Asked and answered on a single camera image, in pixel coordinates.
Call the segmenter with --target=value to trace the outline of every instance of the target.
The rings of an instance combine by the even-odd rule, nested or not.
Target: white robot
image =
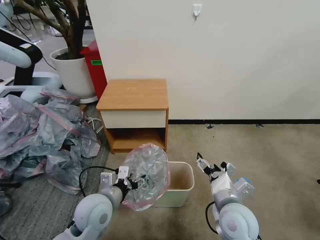
[[[209,228],[218,234],[222,240],[256,240],[259,236],[259,224],[249,208],[241,204],[241,200],[254,190],[254,187],[245,179],[240,178],[232,183],[231,175],[235,167],[225,162],[221,168],[214,164],[212,167],[204,160],[200,153],[197,156],[197,165],[203,173],[209,176],[211,194],[214,201],[206,208],[206,220]],[[216,230],[208,221],[208,209],[212,205]]]
[[[13,77],[3,80],[0,75],[0,97],[18,94],[28,102],[45,104],[42,88],[58,89],[62,83],[55,73],[34,72],[35,64],[43,57],[40,48],[5,29],[13,15],[13,5],[14,1],[0,0],[0,60],[16,66]]]
[[[233,184],[229,178],[235,167],[231,163],[222,163],[221,167],[211,165],[198,153],[197,164],[209,176],[214,202],[206,208],[206,219],[210,229],[219,234],[222,240],[256,240],[259,237],[259,225],[254,214],[241,204],[254,187],[244,178]],[[112,185],[112,174],[102,173],[100,193],[86,196],[80,201],[69,227],[54,240],[95,240],[99,239],[109,224],[112,212],[124,200],[128,191],[134,191],[144,181],[128,178],[129,168],[120,166],[116,183]],[[216,230],[208,221],[207,211],[213,205]]]

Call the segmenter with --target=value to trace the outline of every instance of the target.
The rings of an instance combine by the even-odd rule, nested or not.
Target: white drawer
[[[165,128],[166,111],[101,111],[106,128]]]

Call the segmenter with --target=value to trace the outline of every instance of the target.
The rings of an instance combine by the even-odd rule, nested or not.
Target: white wall
[[[320,118],[319,0],[87,4],[107,79],[166,78],[170,119]]]

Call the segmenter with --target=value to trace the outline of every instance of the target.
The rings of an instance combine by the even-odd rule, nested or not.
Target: soil
[[[70,60],[68,53],[64,53],[61,55],[56,56],[57,60]]]

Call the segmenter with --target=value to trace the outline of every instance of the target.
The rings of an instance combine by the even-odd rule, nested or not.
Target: white trash can
[[[171,181],[168,191],[152,207],[182,207],[194,187],[192,167],[185,162],[169,162]]]

